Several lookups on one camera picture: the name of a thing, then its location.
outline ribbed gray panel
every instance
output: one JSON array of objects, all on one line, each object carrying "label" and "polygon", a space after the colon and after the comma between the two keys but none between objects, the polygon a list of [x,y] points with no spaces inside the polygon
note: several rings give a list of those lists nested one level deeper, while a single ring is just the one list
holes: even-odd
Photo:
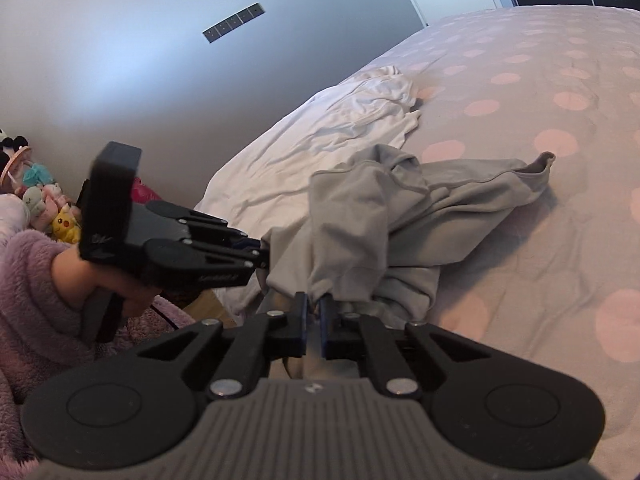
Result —
[{"label": "ribbed gray panel", "polygon": [[[318,384],[319,388],[310,388]],[[71,470],[51,462],[29,480],[602,480],[578,462],[515,472],[448,444],[412,400],[369,380],[261,380],[251,395],[209,405],[179,446],[124,470]]]}]

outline pile of stuffed animals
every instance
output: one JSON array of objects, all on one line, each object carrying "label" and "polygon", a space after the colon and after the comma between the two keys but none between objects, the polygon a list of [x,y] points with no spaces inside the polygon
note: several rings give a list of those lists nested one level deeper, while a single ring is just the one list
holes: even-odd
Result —
[{"label": "pile of stuffed animals", "polygon": [[29,143],[22,136],[12,139],[0,130],[0,171],[10,189],[30,213],[30,226],[69,244],[80,241],[80,209],[62,193],[49,170],[31,161]]}]

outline person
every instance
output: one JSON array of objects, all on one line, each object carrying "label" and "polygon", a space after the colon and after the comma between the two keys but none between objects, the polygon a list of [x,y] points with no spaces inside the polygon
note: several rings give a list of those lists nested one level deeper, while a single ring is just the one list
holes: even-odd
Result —
[{"label": "person", "polygon": [[[113,342],[80,339],[82,308],[102,287],[121,295],[127,325]],[[118,269],[80,258],[78,248],[23,231],[12,236],[0,262],[0,480],[24,478],[37,460],[20,428],[20,406],[55,374],[174,330],[151,305],[179,328],[188,314]]]}]

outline polka dot bedding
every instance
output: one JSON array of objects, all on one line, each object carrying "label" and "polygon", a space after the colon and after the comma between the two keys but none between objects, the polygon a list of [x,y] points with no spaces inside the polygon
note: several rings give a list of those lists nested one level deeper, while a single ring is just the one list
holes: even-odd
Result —
[{"label": "polka dot bedding", "polygon": [[370,63],[410,76],[423,162],[558,156],[550,189],[444,269],[433,321],[575,376],[604,402],[593,465],[640,472],[640,12],[448,18]]}]

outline human hand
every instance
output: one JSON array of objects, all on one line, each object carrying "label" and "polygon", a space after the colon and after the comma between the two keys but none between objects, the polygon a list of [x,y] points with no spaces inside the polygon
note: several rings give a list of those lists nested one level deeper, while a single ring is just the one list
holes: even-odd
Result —
[{"label": "human hand", "polygon": [[145,286],[115,267],[92,264],[80,258],[74,246],[53,259],[51,279],[63,301],[80,309],[98,287],[116,292],[124,298],[122,315],[137,317],[148,309],[159,288]]}]

